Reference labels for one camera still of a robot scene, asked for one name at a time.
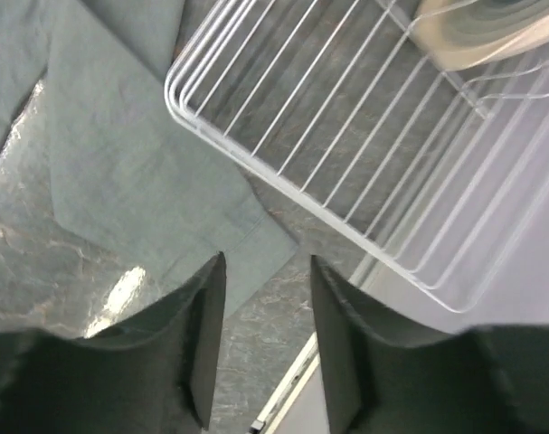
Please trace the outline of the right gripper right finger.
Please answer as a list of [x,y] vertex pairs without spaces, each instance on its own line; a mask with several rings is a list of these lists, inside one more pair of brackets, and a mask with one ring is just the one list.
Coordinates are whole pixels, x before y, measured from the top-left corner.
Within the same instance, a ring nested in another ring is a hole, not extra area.
[[549,325],[447,334],[310,261],[333,433],[549,433]]

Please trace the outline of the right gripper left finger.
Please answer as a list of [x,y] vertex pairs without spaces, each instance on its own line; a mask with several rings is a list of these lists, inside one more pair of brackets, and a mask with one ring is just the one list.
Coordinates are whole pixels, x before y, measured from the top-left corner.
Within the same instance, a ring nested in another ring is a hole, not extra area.
[[92,337],[0,331],[0,433],[207,431],[226,281],[220,253]]

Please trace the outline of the grey button shirt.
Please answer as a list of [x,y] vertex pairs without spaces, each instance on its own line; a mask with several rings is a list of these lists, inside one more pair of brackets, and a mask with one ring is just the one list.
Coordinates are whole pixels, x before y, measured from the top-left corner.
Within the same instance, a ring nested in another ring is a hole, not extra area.
[[297,244],[236,166],[168,113],[183,10],[180,1],[0,1],[0,149],[43,81],[56,221],[170,285],[222,252],[232,313]]

